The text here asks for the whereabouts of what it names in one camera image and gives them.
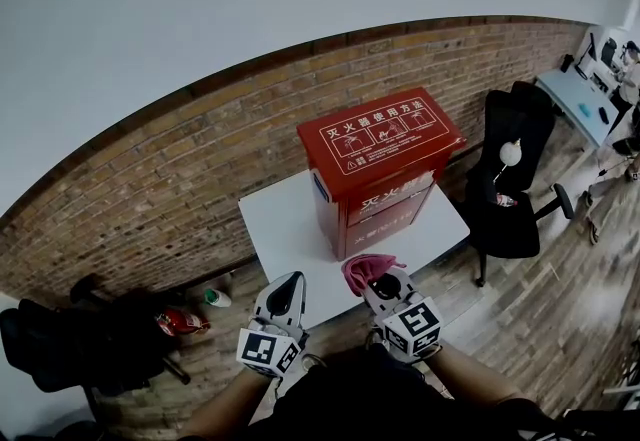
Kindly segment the person's black clothing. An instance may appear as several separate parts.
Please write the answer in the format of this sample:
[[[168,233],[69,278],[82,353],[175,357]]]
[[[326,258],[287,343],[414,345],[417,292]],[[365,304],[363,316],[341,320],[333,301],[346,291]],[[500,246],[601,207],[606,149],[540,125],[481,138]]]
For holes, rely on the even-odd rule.
[[[228,441],[600,441],[525,396],[492,407],[443,396],[382,344],[324,362]]]

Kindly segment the person's right forearm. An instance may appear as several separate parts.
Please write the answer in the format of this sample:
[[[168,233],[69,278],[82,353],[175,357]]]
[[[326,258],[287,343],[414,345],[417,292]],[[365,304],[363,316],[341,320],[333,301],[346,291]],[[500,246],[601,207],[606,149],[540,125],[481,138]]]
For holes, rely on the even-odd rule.
[[[446,343],[426,364],[456,400],[492,407],[524,398],[506,377]]]

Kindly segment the black desk lamp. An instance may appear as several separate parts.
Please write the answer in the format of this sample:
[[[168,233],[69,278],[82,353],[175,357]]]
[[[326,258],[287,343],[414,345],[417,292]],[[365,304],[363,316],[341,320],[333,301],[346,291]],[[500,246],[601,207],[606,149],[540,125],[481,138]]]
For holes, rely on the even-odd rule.
[[[587,73],[585,72],[585,70],[582,67],[582,63],[583,63],[585,57],[588,56],[591,61],[594,61],[594,62],[597,61],[595,38],[594,38],[594,34],[592,32],[589,33],[587,40],[588,40],[588,44],[587,44],[584,52],[582,53],[582,55],[579,58],[579,60],[574,64],[575,71],[578,73],[578,75],[583,80],[587,80],[588,79],[588,75],[587,75]]]

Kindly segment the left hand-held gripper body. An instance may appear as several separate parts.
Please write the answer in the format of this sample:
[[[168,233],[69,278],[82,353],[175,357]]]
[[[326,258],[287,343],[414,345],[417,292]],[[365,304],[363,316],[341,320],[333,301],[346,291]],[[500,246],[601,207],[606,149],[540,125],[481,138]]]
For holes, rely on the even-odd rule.
[[[268,377],[284,377],[305,348],[308,333],[254,317],[239,333],[236,361]]]

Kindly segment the light blue desk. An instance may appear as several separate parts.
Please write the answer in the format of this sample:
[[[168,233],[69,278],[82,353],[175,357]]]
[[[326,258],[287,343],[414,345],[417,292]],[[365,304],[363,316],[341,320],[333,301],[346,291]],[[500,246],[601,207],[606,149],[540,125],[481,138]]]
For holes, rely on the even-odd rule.
[[[551,97],[591,147],[602,146],[617,115],[615,107],[602,91],[588,80],[583,80],[573,67],[566,73],[560,69],[544,72],[535,78],[535,85]],[[587,115],[579,109],[579,103],[589,107]],[[602,122],[598,112],[600,107],[606,109],[609,124]]]

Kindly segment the red fire extinguisher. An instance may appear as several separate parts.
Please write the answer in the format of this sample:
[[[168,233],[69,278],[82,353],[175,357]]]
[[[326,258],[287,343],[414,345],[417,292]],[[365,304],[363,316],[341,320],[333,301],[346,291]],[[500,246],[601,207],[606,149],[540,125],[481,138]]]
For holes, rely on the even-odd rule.
[[[210,327],[203,317],[174,308],[165,308],[155,319],[160,329],[172,337],[205,332]]]

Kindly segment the white ball on stick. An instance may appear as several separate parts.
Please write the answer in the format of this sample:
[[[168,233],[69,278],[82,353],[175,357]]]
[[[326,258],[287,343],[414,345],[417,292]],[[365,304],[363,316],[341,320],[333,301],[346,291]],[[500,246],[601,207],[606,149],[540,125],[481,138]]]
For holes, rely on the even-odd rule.
[[[499,151],[499,159],[502,163],[502,168],[493,179],[493,183],[496,183],[499,177],[509,167],[514,167],[519,164],[522,158],[521,139],[518,138],[514,142],[506,142],[502,145]]]

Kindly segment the red fire extinguisher box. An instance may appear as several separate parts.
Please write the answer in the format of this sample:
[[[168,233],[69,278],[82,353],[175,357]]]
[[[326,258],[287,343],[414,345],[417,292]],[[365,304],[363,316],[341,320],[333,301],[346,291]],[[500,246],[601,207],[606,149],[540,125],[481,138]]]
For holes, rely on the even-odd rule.
[[[422,87],[297,128],[318,224],[343,261],[415,222],[466,140]]]

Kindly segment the black mesh office chair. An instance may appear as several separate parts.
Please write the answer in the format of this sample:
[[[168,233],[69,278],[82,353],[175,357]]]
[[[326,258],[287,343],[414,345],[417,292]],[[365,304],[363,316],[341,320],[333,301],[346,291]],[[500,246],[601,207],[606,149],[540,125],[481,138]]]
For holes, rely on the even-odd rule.
[[[70,308],[48,309],[32,300],[0,313],[8,363],[31,376],[43,392],[80,386],[104,396],[147,388],[167,371],[187,385],[191,377],[170,355],[177,339],[158,324],[158,300],[143,289],[108,298],[97,275],[80,279]]]

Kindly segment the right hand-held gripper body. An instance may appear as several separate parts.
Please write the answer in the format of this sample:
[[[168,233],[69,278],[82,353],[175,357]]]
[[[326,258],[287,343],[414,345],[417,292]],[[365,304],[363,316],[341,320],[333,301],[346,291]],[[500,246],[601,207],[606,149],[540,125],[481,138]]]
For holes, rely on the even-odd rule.
[[[374,316],[391,355],[404,363],[422,360],[440,338],[442,316],[431,297],[411,291]]]

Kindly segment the black padded office chair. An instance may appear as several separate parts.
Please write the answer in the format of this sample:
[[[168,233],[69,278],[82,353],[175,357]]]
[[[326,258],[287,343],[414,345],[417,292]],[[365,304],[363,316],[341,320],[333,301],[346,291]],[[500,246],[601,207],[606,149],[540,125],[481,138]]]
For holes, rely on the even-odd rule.
[[[509,92],[492,90],[485,101],[484,143],[479,161],[466,173],[464,200],[456,209],[469,227],[469,244],[477,251],[480,271],[475,284],[486,283],[489,256],[503,259],[531,258],[540,252],[538,221],[557,209],[568,220],[574,207],[565,188],[555,183],[555,198],[534,210],[528,194],[545,145],[555,127],[550,96],[538,86],[516,81]],[[506,142],[521,139],[522,158],[502,168],[499,151]],[[496,195],[505,194],[518,201],[513,207],[496,204]]]

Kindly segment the pink cloth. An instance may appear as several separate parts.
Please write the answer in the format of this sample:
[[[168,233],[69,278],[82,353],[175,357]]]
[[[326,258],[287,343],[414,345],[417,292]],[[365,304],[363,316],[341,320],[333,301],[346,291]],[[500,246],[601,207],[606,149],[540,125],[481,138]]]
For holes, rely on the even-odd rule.
[[[378,280],[391,268],[405,267],[393,255],[361,254],[347,260],[341,270],[352,293],[360,297],[369,282]]]

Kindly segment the person's left forearm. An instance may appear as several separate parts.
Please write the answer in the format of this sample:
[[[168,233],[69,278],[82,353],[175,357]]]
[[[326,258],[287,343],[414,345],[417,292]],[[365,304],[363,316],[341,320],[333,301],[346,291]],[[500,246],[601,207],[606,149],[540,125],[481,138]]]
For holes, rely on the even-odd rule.
[[[246,428],[272,379],[243,369],[184,424],[178,441],[228,441]]]

